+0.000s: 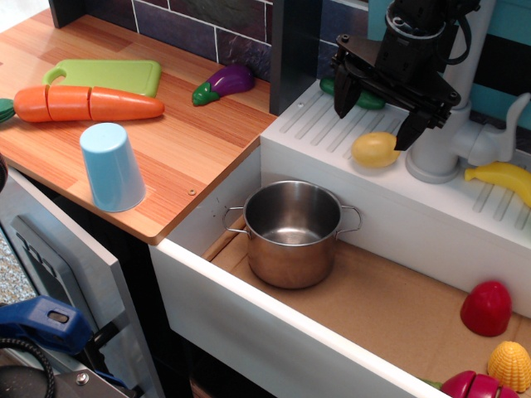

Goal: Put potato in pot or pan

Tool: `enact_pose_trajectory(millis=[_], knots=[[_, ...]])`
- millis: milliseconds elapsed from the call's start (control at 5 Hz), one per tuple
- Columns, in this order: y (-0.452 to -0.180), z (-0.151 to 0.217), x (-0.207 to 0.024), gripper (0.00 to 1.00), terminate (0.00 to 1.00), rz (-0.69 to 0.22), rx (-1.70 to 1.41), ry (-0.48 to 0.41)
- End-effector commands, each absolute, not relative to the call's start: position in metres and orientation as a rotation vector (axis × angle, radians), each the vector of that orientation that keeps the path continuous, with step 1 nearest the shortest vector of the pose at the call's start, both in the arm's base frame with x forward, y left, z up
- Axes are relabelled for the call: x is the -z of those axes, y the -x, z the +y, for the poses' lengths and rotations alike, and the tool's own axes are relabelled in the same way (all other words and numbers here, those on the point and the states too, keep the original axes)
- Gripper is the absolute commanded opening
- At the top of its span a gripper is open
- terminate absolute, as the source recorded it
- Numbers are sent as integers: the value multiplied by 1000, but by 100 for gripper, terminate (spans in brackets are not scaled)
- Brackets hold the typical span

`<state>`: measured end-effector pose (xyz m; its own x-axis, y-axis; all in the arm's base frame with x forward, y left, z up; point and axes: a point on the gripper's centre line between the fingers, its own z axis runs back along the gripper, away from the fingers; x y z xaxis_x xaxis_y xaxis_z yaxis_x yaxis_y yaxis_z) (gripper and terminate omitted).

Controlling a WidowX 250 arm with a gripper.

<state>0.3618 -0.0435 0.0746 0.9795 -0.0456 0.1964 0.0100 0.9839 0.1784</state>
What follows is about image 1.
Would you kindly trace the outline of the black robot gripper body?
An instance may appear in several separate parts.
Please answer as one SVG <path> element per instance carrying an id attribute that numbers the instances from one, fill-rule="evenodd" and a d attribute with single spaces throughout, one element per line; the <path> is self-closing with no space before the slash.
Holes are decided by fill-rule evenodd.
<path id="1" fill-rule="evenodd" d="M 407 110 L 431 115 L 429 129 L 441 127 L 460 95 L 441 77 L 439 41 L 454 18 L 446 10 L 387 10 L 381 41 L 348 34 L 336 39 L 335 72 L 345 66 L 363 90 Z"/>

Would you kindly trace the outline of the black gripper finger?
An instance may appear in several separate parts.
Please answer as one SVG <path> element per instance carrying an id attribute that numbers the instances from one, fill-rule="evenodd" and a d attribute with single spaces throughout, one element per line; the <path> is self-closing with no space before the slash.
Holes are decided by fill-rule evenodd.
<path id="1" fill-rule="evenodd" d="M 394 149 L 397 151 L 409 149 L 428 128 L 430 120 L 431 115 L 421 109 L 411 111 L 398 130 Z"/>
<path id="2" fill-rule="evenodd" d="M 334 110 L 343 119 L 356 105 L 363 87 L 358 78 L 348 72 L 345 66 L 339 66 L 334 79 Z"/>

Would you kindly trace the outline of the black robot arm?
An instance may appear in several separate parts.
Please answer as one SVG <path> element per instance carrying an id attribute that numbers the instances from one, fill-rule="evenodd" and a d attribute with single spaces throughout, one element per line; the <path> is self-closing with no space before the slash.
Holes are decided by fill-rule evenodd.
<path id="1" fill-rule="evenodd" d="M 338 36 L 332 58 L 337 115 L 346 116 L 363 92 L 406 110 L 397 151 L 409 149 L 426 129 L 443 127 L 461 96 L 439 70 L 470 54 L 466 17 L 479 8 L 477 1 L 393 1 L 382 41 Z"/>

